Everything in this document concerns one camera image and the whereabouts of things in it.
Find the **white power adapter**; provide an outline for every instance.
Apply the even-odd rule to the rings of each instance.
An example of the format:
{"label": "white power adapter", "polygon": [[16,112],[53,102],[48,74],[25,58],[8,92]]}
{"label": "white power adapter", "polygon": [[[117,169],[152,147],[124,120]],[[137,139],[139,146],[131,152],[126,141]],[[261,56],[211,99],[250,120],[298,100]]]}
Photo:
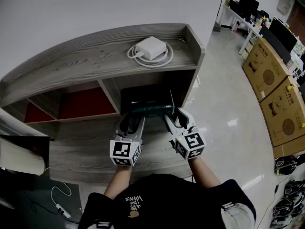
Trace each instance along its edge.
{"label": "white power adapter", "polygon": [[143,52],[144,58],[153,60],[166,51],[166,43],[151,36],[135,45],[136,52]]}
{"label": "white power adapter", "polygon": [[[171,56],[169,60],[162,63],[162,61],[164,61],[168,55],[167,47],[171,51]],[[159,68],[167,65],[173,59],[173,49],[169,44],[166,44],[165,42],[151,36],[132,46],[127,52],[127,57],[134,59],[139,65],[144,67]]]}

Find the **computer monitor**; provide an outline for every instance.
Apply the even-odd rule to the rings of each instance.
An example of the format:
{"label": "computer monitor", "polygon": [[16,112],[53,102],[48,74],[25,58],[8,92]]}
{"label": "computer monitor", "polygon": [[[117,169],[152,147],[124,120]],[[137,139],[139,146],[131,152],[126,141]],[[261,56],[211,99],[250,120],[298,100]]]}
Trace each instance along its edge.
{"label": "computer monitor", "polygon": [[252,15],[256,16],[259,2],[256,0],[239,0],[239,6],[242,10],[250,11]]}
{"label": "computer monitor", "polygon": [[290,52],[288,52],[288,50],[280,42],[280,40],[276,36],[274,36],[274,34],[264,25],[259,31],[259,34],[262,35],[263,38],[265,38],[267,42],[270,43],[270,45],[274,48],[277,54],[281,57],[284,64],[288,64],[291,59],[291,55]]}
{"label": "computer monitor", "polygon": [[269,30],[290,53],[297,42],[295,36],[277,18],[273,18]]}

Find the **wooden shelf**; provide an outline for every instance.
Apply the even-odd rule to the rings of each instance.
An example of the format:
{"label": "wooden shelf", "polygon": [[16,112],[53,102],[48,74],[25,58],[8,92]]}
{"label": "wooden shelf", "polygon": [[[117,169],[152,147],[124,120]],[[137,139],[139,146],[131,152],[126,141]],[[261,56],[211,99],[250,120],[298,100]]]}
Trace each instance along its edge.
{"label": "wooden shelf", "polygon": [[[141,67],[126,56],[130,47],[152,35],[173,48],[173,60],[165,67]],[[10,72],[2,79],[6,88],[1,106],[92,80],[194,70],[203,56],[203,46],[186,24],[148,24],[101,31],[50,48]]]}
{"label": "wooden shelf", "polygon": [[52,107],[58,109],[55,118],[53,118],[48,115],[46,111],[42,111],[34,104],[29,103],[27,105],[24,123],[29,124],[84,117],[98,117],[116,113],[100,87],[63,94],[58,102],[58,107],[55,106],[56,104],[57,103],[52,103]]}
{"label": "wooden shelf", "polygon": [[[150,36],[172,47],[168,65],[145,68],[127,57],[130,47]],[[171,89],[175,106],[183,107],[204,55],[187,24],[134,25],[84,35],[35,55],[3,77],[0,107],[55,138],[50,142],[52,179],[109,182],[115,171],[109,141],[120,117],[121,90],[161,84]],[[167,146],[164,137],[169,134],[162,118],[145,122],[143,143],[151,146],[137,161],[135,177],[156,172],[176,175],[177,170],[188,176],[185,161]]]}

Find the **desk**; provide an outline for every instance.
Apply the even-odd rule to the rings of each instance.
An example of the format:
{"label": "desk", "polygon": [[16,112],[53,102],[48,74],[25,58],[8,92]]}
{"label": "desk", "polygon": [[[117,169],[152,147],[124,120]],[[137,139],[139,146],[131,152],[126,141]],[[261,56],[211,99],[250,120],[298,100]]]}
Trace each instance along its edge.
{"label": "desk", "polygon": [[243,45],[242,45],[242,48],[240,49],[239,51],[239,54],[242,55],[243,52],[244,52],[244,49],[246,47],[246,45],[248,44],[248,42],[250,41],[250,39],[252,38],[253,34],[255,36],[258,36],[259,35],[259,31],[260,29],[258,29],[257,27],[253,27],[249,22],[247,22],[244,18],[240,17],[237,13],[235,13],[232,9],[230,9],[229,7],[225,6],[224,5],[224,9],[223,9],[223,12],[221,14],[221,17],[220,17],[220,20],[219,20],[219,24],[221,26],[221,21],[224,17],[224,14],[228,12],[228,13],[231,13],[232,14],[232,22],[231,22],[231,30],[234,31],[235,28],[236,28],[236,25],[237,25],[237,21],[239,22],[242,22],[244,23],[249,29],[250,29],[250,32],[247,36],[247,39],[244,41]]}

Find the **wood grain surface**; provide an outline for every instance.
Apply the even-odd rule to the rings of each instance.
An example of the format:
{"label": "wood grain surface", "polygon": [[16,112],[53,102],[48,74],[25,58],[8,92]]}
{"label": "wood grain surface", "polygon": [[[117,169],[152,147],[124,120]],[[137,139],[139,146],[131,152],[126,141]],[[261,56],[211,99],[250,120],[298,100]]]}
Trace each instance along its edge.
{"label": "wood grain surface", "polygon": [[33,97],[29,97],[28,100],[46,114],[50,115],[54,119],[57,119],[59,105],[61,102],[60,91],[54,90],[46,92]]}
{"label": "wood grain surface", "polygon": [[[50,176],[70,183],[108,184],[116,166],[109,158],[109,143],[118,118],[61,123],[55,141],[50,142]],[[191,175],[188,164],[176,154],[170,133],[160,117],[146,120],[142,152],[132,169],[132,180],[152,173],[167,173],[185,178]]]}
{"label": "wood grain surface", "polygon": [[[200,42],[200,40],[198,39],[197,35],[192,30],[192,28],[189,25],[187,25],[186,27],[187,27],[186,41],[189,45],[190,51],[193,54],[193,58],[194,58],[194,60],[196,60],[197,65],[198,65],[198,67],[196,68],[196,70],[194,72],[194,77],[191,79],[190,85],[188,86],[188,90],[185,93],[185,96],[188,96],[192,90],[196,77],[197,77],[199,70],[201,68],[201,65],[203,63],[203,59],[205,56],[205,48],[202,45],[202,43]],[[184,107],[186,101],[187,101],[187,97],[184,98],[182,107]]]}
{"label": "wood grain surface", "polygon": [[3,107],[2,109],[14,116],[17,120],[24,122],[25,114],[27,112],[29,101],[27,99],[23,99],[16,103],[10,104],[8,106]]}
{"label": "wood grain surface", "polygon": [[44,133],[45,135],[56,138],[60,123],[57,122],[28,123],[27,125],[36,129],[41,133]]}
{"label": "wood grain surface", "polygon": [[179,39],[185,36],[185,30],[186,24],[162,23],[125,26],[91,33],[63,42],[35,55],[5,75],[2,81],[6,84],[11,83],[35,69],[46,66],[62,57],[74,53],[78,54],[84,48],[90,49],[126,41],[135,42],[152,35],[160,40]]}
{"label": "wood grain surface", "polygon": [[8,84],[1,106],[46,91],[97,79],[196,68],[197,64],[187,44],[178,39],[168,40],[168,43],[173,48],[173,60],[164,67],[153,69],[141,67],[133,59],[126,57],[127,51],[135,44],[134,42],[95,47],[90,45],[78,53],[62,57]]}
{"label": "wood grain surface", "polygon": [[99,79],[97,81],[107,96],[109,102],[112,104],[116,113],[120,113],[121,109],[121,94],[120,90],[117,88],[117,85],[114,82],[114,78]]}

